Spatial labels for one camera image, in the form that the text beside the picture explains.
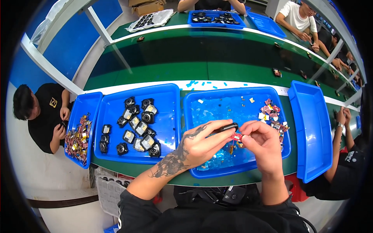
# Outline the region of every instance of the white t-shirt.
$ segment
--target white t-shirt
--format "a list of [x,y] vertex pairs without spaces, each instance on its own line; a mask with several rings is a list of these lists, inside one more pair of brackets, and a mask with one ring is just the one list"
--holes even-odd
[[291,26],[295,27],[299,31],[303,32],[310,24],[310,31],[317,32],[316,22],[313,16],[306,17],[303,19],[299,15],[299,7],[300,5],[288,1],[285,6],[280,10],[280,13],[285,16],[285,21],[290,24]]

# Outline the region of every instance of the gold logo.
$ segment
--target gold logo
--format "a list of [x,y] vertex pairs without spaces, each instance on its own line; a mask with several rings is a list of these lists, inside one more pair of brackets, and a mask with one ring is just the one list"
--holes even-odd
[[49,105],[51,105],[52,107],[56,107],[57,106],[57,100],[55,100],[53,97],[52,97],[52,99],[50,100],[50,102],[49,102]]

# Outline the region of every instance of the green workbench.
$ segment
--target green workbench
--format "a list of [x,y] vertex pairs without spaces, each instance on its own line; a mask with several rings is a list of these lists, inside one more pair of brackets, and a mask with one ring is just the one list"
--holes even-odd
[[[165,26],[185,25],[187,14],[176,13]],[[248,28],[255,28],[251,21],[241,16]],[[130,23],[120,26],[112,35],[118,39],[130,35],[125,30]],[[310,47],[308,43],[300,41],[291,32],[282,28],[287,35],[286,39],[303,47]],[[131,37],[117,42],[115,46],[108,46],[95,68],[93,69],[84,90],[135,84],[155,81],[178,80],[211,80],[211,81],[237,81],[252,82],[266,85],[290,87],[292,80],[305,81],[299,74],[303,70],[311,77],[324,62],[317,57],[309,59],[306,50],[291,43],[269,37],[266,35],[229,29],[217,28],[176,28],[166,31],[156,31],[143,35],[145,40],[137,43],[138,37]],[[274,42],[281,45],[279,50]],[[326,59],[325,54],[318,52],[320,57]],[[125,59],[131,69],[123,64]],[[282,72],[282,78],[273,75],[272,68]],[[342,77],[335,79],[328,67],[318,78],[323,94],[336,100],[345,101],[343,94],[350,97],[354,91],[346,87],[341,91],[340,97],[334,93],[345,80]],[[181,91],[181,98],[188,91]],[[294,117],[287,96],[280,96],[288,125],[291,140],[291,154],[283,160],[284,175],[297,171],[297,138]],[[332,127],[334,109],[340,106],[328,104],[328,111]],[[356,127],[358,112],[351,111],[351,129],[353,137],[360,134]],[[92,155],[91,162],[106,169],[136,177],[152,165],[130,164],[98,159]],[[229,176],[196,179],[190,173],[175,177],[169,182],[184,186],[230,186],[243,185],[261,181],[261,174],[257,169],[233,174]]]
[[[181,99],[187,94],[189,91],[181,91]],[[280,96],[281,104],[282,104],[282,111],[285,113],[286,120],[290,127],[289,135],[291,141],[291,153],[289,157],[282,160],[282,169],[284,175],[289,175],[295,173],[297,171],[297,136],[295,131],[295,123],[294,123],[294,116],[292,113],[290,100],[287,96]],[[339,110],[340,106],[334,104],[327,104],[330,122],[332,127],[335,127],[335,120],[334,117],[334,109]],[[357,129],[356,124],[356,116],[358,112],[351,110],[352,119],[350,122],[350,127],[352,129],[352,136],[356,138],[361,131]],[[184,127],[184,117],[182,117],[182,125]],[[344,136],[342,137],[341,148],[345,146]],[[145,164],[131,164],[131,163],[121,163],[121,162],[114,162],[109,160],[99,159],[94,156],[92,152],[91,163],[94,163],[98,166],[104,167],[106,169],[125,174],[127,176],[137,177],[139,174],[144,172],[145,170],[151,168],[153,165],[145,165]],[[173,185],[183,185],[183,186],[230,186],[230,185],[244,185],[249,183],[256,183],[261,181],[261,173],[258,169],[237,173],[228,176],[222,176],[217,178],[209,178],[209,179],[197,179],[190,175],[188,171],[178,175],[174,179],[172,179],[169,184]]]

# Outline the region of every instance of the black jacket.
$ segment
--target black jacket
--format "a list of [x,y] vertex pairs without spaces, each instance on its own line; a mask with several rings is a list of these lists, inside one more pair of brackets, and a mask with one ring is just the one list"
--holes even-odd
[[142,200],[127,190],[120,195],[118,233],[130,232],[304,232],[306,224],[291,198],[276,206],[255,209],[192,202],[161,213],[152,201]]

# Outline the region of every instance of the wristwatch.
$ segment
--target wristwatch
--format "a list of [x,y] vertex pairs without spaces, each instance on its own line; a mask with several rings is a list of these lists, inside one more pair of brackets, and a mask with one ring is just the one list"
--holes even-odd
[[340,126],[342,129],[343,129],[343,125],[342,125],[342,123],[341,122],[337,122],[336,123],[336,125],[335,125],[335,129],[337,129],[338,128],[338,126]]

